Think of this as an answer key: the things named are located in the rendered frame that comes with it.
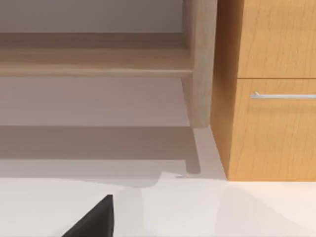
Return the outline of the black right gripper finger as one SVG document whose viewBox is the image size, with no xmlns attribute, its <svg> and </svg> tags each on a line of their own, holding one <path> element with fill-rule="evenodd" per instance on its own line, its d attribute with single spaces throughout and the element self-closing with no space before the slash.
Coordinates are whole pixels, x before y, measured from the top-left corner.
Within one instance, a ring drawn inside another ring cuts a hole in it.
<svg viewBox="0 0 316 237">
<path fill-rule="evenodd" d="M 114 237 L 113 195 L 106 195 L 61 237 Z"/>
</svg>

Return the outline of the wooden drawer front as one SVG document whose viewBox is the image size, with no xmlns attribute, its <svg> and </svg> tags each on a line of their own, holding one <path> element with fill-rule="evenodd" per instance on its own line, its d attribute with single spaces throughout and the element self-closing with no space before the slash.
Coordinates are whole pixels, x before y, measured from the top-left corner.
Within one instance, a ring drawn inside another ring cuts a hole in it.
<svg viewBox="0 0 316 237">
<path fill-rule="evenodd" d="M 316 181 L 316 99 L 252 99 L 316 94 L 316 79 L 239 79 L 228 178 Z"/>
<path fill-rule="evenodd" d="M 316 78 L 316 0 L 244 0 L 238 76 Z"/>
</svg>

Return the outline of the wooden cupboard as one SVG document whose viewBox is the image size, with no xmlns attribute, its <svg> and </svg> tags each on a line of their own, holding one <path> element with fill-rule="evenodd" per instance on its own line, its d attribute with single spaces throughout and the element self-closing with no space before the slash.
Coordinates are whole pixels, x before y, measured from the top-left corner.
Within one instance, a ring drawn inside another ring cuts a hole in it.
<svg viewBox="0 0 316 237">
<path fill-rule="evenodd" d="M 218 0 L 210 125 L 228 180 L 244 0 Z"/>
</svg>

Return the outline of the pale wooden open shelf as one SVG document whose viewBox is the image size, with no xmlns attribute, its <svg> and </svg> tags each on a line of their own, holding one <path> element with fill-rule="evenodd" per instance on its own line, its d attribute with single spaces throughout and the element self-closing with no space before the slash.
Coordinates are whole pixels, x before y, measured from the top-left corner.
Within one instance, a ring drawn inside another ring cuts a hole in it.
<svg viewBox="0 0 316 237">
<path fill-rule="evenodd" d="M 218 0 L 181 4 L 178 33 L 0 33 L 0 76 L 180 78 L 190 125 L 207 127 Z"/>
</svg>

